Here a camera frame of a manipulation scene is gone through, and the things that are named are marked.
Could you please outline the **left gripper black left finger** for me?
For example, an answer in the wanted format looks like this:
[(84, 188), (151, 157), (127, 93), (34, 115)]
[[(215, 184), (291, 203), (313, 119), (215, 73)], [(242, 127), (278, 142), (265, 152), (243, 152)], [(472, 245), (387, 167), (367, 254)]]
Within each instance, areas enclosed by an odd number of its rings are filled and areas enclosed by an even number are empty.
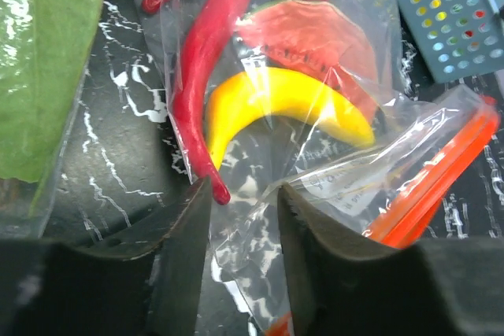
[(200, 179), (92, 246), (2, 240), (2, 334), (192, 335), (211, 202)]

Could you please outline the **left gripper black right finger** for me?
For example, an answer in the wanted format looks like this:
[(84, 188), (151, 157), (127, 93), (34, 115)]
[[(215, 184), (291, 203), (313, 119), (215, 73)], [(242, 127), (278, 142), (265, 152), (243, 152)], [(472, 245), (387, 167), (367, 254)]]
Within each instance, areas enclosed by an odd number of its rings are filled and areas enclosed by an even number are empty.
[(502, 334), (502, 240), (424, 239), (395, 249), (288, 185), (277, 213), (295, 334)]

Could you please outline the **clear zip bag red slider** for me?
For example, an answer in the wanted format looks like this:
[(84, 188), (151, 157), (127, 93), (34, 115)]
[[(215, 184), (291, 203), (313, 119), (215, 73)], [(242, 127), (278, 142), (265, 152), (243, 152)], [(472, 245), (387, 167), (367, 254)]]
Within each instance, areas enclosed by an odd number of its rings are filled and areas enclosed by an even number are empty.
[[(190, 179), (211, 183), (209, 176), (191, 172), (172, 119), (182, 46), (206, 1), (169, 0), (154, 14), (141, 10), (149, 48), (164, 75), (167, 115), (185, 170)], [(255, 68), (285, 68), (258, 47), (248, 46), (235, 31), (239, 19), (275, 1), (250, 0), (233, 24), (206, 86), (205, 141), (207, 102), (220, 84)], [(286, 116), (263, 117), (229, 142), (217, 170), (230, 200), (217, 203), (212, 188), (209, 240), (218, 266), (232, 277), (267, 335), (297, 335), (278, 224), (282, 186), (290, 186), (316, 209), (364, 237), (404, 249), (424, 240), (449, 189), (485, 150), (501, 120), (491, 98), (463, 83), (425, 102), (400, 91), (401, 27), (407, 24), (397, 0), (303, 1), (330, 2), (367, 36), (378, 82), (356, 81), (377, 103), (370, 122), (375, 143), (357, 148)]]

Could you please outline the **red fake chili pepper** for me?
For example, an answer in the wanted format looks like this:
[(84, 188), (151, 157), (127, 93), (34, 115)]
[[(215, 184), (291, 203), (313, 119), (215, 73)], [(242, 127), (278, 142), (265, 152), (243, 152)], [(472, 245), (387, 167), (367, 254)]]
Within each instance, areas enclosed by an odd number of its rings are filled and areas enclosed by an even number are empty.
[(209, 176), (214, 200), (225, 205), (228, 188), (216, 169), (203, 134), (203, 109), (208, 80), (232, 36), (233, 24), (250, 0), (207, 0), (184, 40), (180, 70), (172, 99), (172, 119), (192, 173)]

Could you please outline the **light blue plastic basket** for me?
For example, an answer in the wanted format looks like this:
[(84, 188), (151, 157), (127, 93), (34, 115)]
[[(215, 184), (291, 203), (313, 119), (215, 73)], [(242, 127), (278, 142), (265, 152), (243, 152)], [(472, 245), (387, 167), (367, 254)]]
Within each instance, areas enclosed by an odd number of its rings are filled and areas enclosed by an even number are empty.
[(503, 0), (397, 0), (437, 83), (503, 68)]

